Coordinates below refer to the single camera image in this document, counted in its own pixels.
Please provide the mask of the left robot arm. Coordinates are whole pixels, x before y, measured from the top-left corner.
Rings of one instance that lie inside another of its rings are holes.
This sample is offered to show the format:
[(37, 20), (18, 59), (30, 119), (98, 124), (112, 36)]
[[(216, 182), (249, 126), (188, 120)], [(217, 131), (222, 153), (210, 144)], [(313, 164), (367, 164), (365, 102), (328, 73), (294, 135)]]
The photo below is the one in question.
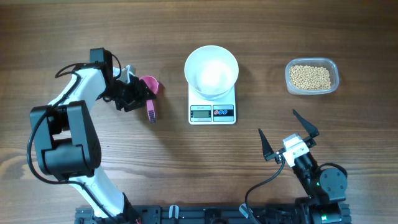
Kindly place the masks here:
[(90, 207), (76, 210), (75, 223), (142, 220), (101, 167), (100, 141), (90, 116), (100, 99), (128, 112), (156, 98), (156, 90), (129, 67), (115, 69), (116, 59), (104, 48), (91, 49), (88, 63), (73, 63), (56, 73), (56, 78), (71, 77), (61, 94), (30, 111), (29, 169), (42, 182), (71, 185), (81, 193)]

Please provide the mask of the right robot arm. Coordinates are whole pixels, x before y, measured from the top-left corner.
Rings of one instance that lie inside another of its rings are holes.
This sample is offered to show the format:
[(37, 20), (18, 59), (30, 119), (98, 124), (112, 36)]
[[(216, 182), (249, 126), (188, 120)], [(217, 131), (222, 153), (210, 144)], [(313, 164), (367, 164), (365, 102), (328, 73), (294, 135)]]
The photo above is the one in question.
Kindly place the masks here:
[(293, 111), (308, 133), (302, 138), (295, 133), (282, 140), (283, 148), (273, 151), (262, 130), (259, 135), (266, 161), (275, 160), (284, 168), (288, 165), (298, 178), (305, 197), (292, 204), (267, 205), (255, 221), (259, 223), (351, 223), (349, 205), (345, 204), (348, 173), (342, 166), (327, 162), (319, 165), (310, 153), (316, 146), (318, 129)]

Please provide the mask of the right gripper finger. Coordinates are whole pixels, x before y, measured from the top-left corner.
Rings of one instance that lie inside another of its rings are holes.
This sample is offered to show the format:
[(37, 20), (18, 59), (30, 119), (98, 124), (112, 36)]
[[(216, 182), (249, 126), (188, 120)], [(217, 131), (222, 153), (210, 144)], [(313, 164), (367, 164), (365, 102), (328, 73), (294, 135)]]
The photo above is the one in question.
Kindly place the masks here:
[(315, 138), (319, 135), (317, 127), (300, 116), (295, 109), (293, 109), (292, 112), (311, 138)]
[(269, 144), (267, 138), (265, 137), (264, 133), (262, 130), (259, 128), (259, 135), (261, 138), (261, 144), (262, 144), (262, 154), (265, 158), (266, 161), (269, 161), (274, 158), (274, 151), (271, 148), (271, 145)]

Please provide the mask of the pink measuring scoop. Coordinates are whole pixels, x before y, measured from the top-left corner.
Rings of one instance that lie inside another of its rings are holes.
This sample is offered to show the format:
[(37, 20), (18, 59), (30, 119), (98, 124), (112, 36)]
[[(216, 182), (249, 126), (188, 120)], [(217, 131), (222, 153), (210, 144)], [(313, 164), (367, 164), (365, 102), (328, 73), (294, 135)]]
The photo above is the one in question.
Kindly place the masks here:
[[(143, 76), (141, 80), (144, 80), (149, 89), (156, 95), (159, 90), (159, 82), (152, 76)], [(155, 108), (153, 100), (147, 100), (146, 102), (147, 114), (151, 123), (155, 123)]]

